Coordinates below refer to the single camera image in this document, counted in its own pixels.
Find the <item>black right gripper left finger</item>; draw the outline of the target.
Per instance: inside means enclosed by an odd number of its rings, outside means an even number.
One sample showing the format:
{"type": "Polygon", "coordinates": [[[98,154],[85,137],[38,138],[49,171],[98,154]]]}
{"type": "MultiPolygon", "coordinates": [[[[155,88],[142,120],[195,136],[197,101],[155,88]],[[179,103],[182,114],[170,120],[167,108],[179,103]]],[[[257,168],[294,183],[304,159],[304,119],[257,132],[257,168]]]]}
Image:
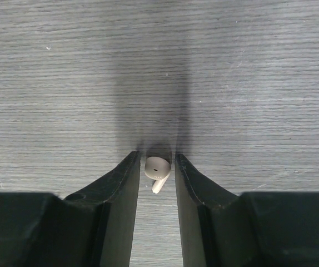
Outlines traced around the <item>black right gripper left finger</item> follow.
{"type": "Polygon", "coordinates": [[[60,199],[0,192],[0,266],[129,266],[141,155],[60,199]]]}

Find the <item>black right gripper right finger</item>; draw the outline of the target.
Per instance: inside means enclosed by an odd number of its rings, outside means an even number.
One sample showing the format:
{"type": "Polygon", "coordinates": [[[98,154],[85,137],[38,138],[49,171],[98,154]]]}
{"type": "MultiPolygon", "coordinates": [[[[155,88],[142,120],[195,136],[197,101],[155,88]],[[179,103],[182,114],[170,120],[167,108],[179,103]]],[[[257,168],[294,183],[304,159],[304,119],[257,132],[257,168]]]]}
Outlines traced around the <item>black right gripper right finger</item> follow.
{"type": "Polygon", "coordinates": [[[235,195],[175,157],[184,266],[319,266],[319,192],[235,195]]]}

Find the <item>beige earbud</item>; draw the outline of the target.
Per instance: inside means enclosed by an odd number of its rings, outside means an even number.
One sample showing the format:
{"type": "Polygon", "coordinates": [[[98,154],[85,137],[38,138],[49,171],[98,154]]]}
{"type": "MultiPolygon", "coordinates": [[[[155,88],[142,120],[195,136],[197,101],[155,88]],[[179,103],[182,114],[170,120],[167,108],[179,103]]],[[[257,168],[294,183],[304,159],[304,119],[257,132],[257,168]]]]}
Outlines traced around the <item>beige earbud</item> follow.
{"type": "Polygon", "coordinates": [[[161,157],[148,157],[145,162],[144,174],[154,180],[152,192],[157,194],[161,191],[171,173],[170,163],[161,157]]]}

